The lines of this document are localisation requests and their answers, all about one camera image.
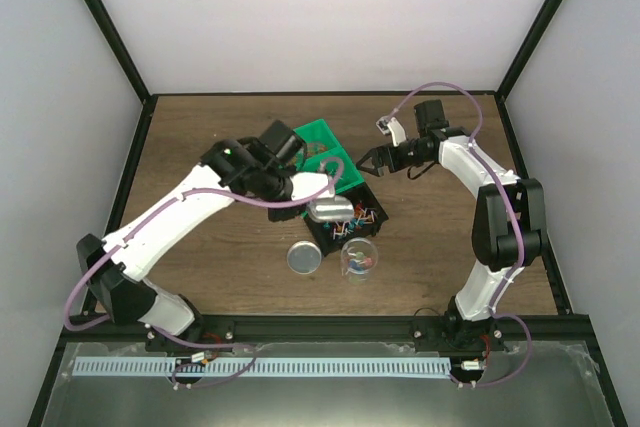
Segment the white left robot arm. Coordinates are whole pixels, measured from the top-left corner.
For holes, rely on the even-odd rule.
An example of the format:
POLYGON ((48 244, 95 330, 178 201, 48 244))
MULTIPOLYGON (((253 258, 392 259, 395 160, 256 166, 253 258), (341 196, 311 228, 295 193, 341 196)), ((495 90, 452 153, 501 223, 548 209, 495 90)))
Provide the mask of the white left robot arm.
POLYGON ((204 326, 187 300, 154 285, 148 275, 177 242, 233 203, 268 211, 272 221, 307 212, 339 220, 351 214, 350 202, 335 185, 344 169, 300 172, 290 166, 306 142, 283 122, 274 121, 260 136, 216 142, 188 175, 161 200, 129 224, 99 238, 87 234, 76 251, 86 287, 105 310, 103 321, 140 322, 168 333, 181 350, 196 349, 204 326))

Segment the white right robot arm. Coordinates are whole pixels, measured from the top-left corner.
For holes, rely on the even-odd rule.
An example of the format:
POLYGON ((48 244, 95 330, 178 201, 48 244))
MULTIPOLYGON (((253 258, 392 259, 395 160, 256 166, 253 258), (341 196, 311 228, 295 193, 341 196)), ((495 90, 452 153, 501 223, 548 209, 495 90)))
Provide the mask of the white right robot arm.
POLYGON ((443 316, 445 340, 465 350, 487 331, 507 288, 548 246, 544 190, 539 181, 500 166, 479 147, 474 133, 451 126, 440 101, 415 105, 414 116, 415 138, 395 116, 380 118, 376 125, 391 140, 370 149, 356 167, 380 177, 439 165, 473 196, 475 263, 443 316))

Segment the green bin with star candies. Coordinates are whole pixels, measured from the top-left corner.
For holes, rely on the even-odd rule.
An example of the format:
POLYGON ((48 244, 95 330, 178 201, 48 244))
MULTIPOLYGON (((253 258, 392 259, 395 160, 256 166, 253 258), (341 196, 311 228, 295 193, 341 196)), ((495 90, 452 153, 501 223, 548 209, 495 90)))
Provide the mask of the green bin with star candies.
POLYGON ((317 119, 297 127, 294 132, 306 143, 306 160, 341 146, 324 119, 317 119))

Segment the green bin with lollipops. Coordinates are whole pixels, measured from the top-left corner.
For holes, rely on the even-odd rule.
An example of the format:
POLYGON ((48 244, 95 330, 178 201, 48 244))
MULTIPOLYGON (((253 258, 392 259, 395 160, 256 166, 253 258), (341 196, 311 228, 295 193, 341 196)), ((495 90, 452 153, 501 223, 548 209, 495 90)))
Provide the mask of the green bin with lollipops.
POLYGON ((338 164, 335 161, 328 161, 330 157, 340 158, 343 163, 342 175, 335 185, 335 190, 338 194, 347 192, 364 183, 364 179, 357 170, 354 162, 342 148, 333 148, 309 157, 302 166, 298 167, 298 170, 302 172, 319 172, 321 167, 324 167, 326 173, 334 176, 338 169, 338 164))

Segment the black bin with lollipops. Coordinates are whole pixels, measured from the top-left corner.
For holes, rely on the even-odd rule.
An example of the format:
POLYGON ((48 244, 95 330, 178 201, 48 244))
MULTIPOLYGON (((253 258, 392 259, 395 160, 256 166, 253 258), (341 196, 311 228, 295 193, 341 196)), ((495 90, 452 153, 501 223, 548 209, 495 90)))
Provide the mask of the black bin with lollipops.
POLYGON ((366 183, 341 193, 354 206, 354 217, 349 221, 314 222, 304 217, 314 242, 323 257, 338 252, 345 243, 355 238, 375 237, 389 216, 366 183))

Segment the silver metal scoop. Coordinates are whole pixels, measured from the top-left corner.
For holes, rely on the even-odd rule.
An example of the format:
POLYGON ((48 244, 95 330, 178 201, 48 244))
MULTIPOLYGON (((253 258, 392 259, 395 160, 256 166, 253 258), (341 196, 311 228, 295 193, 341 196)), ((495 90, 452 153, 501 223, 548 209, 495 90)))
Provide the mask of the silver metal scoop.
POLYGON ((354 217, 352 202, 343 196, 318 198, 306 207, 306 213, 313 222, 347 222, 354 217))

